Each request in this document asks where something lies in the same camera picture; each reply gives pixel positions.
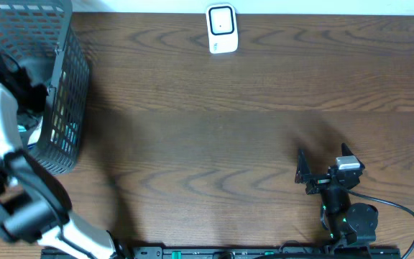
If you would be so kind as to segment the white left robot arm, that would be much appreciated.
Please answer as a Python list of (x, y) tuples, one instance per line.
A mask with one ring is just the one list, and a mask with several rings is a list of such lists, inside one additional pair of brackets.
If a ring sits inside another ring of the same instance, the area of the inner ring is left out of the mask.
[(110, 232), (73, 212), (61, 183), (24, 148), (18, 118), (45, 110), (47, 87), (32, 85), (0, 53), (0, 238), (53, 247), (74, 258), (128, 258)]

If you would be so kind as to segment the white barcode scanner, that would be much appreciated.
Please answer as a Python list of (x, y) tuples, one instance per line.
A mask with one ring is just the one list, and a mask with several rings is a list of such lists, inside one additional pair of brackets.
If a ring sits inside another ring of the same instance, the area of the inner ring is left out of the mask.
[(211, 54), (235, 52), (239, 46), (236, 10), (230, 4), (214, 4), (206, 10), (208, 48)]

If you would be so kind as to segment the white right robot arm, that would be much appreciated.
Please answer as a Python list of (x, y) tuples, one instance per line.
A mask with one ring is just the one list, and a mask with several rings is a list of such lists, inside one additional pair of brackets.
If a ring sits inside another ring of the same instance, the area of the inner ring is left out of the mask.
[(298, 151), (295, 182), (305, 184), (307, 195), (321, 196), (321, 221), (334, 241), (344, 247), (364, 246), (376, 240), (376, 207), (350, 200), (349, 191), (360, 183), (364, 169), (345, 143), (341, 145), (341, 156), (324, 174), (311, 173), (305, 153)]

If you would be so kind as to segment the grey plastic mesh basket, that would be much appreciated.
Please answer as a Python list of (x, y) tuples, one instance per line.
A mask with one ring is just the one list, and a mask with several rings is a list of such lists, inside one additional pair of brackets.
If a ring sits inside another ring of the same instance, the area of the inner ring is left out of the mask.
[(0, 53), (13, 71), (47, 88), (41, 118), (21, 132), (30, 155), (51, 174), (74, 168), (81, 141), (89, 67), (70, 26), (71, 1), (0, 1)]

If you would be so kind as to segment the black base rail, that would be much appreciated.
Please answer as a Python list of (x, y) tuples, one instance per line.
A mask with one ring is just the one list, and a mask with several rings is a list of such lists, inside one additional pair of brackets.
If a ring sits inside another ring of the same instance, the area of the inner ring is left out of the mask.
[[(182, 248), (182, 247), (133, 247), (132, 258), (136, 259), (217, 259), (236, 258), (252, 259), (266, 255), (289, 255), (291, 253), (309, 255), (323, 254), (323, 248), (301, 247), (285, 245), (277, 247), (220, 247), (220, 248)], [(399, 259), (400, 251), (397, 248), (348, 248), (345, 251), (338, 249), (335, 255), (347, 255), (349, 258), (390, 258)]]

